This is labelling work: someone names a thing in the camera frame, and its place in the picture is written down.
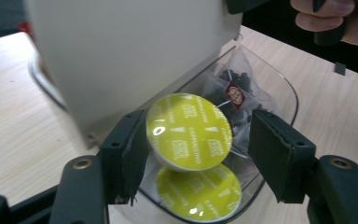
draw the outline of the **clear plastic container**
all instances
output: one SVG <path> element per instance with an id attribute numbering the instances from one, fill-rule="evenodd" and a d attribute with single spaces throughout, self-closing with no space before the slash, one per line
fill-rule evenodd
<path id="1" fill-rule="evenodd" d="M 245 58 L 238 56 L 238 50 L 241 52 L 240 55 Z M 252 71 L 241 71 L 241 69 L 249 69 L 249 65 Z M 202 73 L 185 84 L 185 86 L 178 90 L 178 92 L 202 95 L 208 76 L 211 73 L 218 76 L 225 69 L 232 69 L 236 73 L 246 72 L 249 74 L 251 72 L 252 80 L 254 82 L 252 85 L 255 85 L 251 87 L 255 90 L 253 94 L 260 99 L 267 99 L 262 103 L 263 108 L 272 111 L 291 125 L 295 122 L 298 109 L 298 98 L 292 85 L 281 73 L 244 46 L 239 46 L 228 51 L 219 60 L 211 64 Z M 223 161 L 223 164 L 225 164 L 225 166 L 228 167 L 240 181 L 241 203 L 232 215 L 225 217 L 224 220 L 219 220 L 219 223 L 232 221 L 243 214 L 263 187 L 264 179 L 258 172 L 251 158 L 247 156 L 246 149 L 247 148 L 244 148 L 244 146 L 236 146 L 233 144 L 231 152 Z M 159 198 L 156 181 L 160 169 L 160 163 L 157 162 L 153 153 L 150 153 L 140 191 L 152 203 L 157 205 L 161 211 L 167 213 L 169 216 L 188 223 L 188 220 L 184 220 L 170 212 Z"/>

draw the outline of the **finger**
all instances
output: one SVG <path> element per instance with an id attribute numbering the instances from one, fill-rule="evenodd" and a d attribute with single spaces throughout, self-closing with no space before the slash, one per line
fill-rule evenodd
<path id="1" fill-rule="evenodd" d="M 305 14 L 319 17 L 346 17 L 354 10 L 354 0 L 326 0 L 322 7 L 313 12 L 312 0 L 291 0 L 292 7 Z"/>
<path id="2" fill-rule="evenodd" d="M 312 32 L 321 32 L 337 28 L 344 19 L 340 17 L 316 17 L 305 13 L 298 13 L 296 16 L 296 25 L 303 30 Z"/>

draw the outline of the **human hand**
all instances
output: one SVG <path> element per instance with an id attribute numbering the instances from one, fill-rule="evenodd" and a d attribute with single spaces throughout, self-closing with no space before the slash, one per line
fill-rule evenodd
<path id="1" fill-rule="evenodd" d="M 317 11 L 312 10 L 312 0 L 291 0 L 299 13 L 296 25 L 312 32 L 337 28 L 346 18 L 346 30 L 342 41 L 358 45 L 358 0 L 325 0 Z"/>

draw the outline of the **table surface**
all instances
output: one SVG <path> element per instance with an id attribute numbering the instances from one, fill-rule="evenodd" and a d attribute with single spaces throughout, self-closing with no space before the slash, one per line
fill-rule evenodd
<path id="1" fill-rule="evenodd" d="M 317 157 L 333 154 L 358 163 L 358 74 L 336 74 L 333 63 L 248 28 L 241 27 L 241 34 L 247 49 L 294 86 L 294 127 L 318 147 Z M 0 38 L 0 194 L 10 205 L 58 184 L 63 166 L 86 151 L 68 115 L 31 78 L 28 63 L 35 54 L 25 34 Z M 172 222 L 142 194 L 137 201 L 133 207 L 110 206 L 111 223 Z M 308 223 L 307 203 L 277 203 L 265 185 L 233 223 Z"/>

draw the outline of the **red label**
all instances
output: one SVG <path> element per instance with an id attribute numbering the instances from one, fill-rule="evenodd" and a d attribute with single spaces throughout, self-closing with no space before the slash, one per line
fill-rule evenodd
<path id="1" fill-rule="evenodd" d="M 226 88 L 226 94 L 228 95 L 232 104 L 234 104 L 237 110 L 239 110 L 243 102 L 245 102 L 245 96 L 243 95 L 240 88 L 233 81 L 231 81 Z"/>

